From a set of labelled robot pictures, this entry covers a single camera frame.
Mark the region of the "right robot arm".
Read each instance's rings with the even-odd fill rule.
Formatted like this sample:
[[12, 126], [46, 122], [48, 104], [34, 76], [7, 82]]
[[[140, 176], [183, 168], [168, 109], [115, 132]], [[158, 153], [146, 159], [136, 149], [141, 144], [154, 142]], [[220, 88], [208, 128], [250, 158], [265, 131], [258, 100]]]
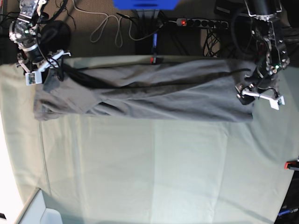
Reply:
[[71, 28], [58, 16], [66, 9], [64, 0], [50, 18], [44, 12], [46, 0], [21, 0], [17, 19], [9, 27], [9, 39], [17, 44], [17, 66], [22, 67], [27, 85], [41, 84], [45, 72], [53, 70], [64, 80], [63, 57], [71, 41]]

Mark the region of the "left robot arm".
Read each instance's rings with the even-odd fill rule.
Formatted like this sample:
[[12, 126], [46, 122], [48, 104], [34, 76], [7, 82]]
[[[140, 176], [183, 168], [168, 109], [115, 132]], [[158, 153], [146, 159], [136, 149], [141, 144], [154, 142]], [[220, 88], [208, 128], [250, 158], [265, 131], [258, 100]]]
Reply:
[[252, 75], [235, 86], [237, 97], [243, 105], [257, 98], [265, 99], [272, 109], [279, 110], [285, 99], [278, 90], [278, 73], [290, 63], [278, 16], [282, 5], [278, 0], [246, 0], [244, 3], [251, 18], [251, 36], [256, 41], [257, 64]]

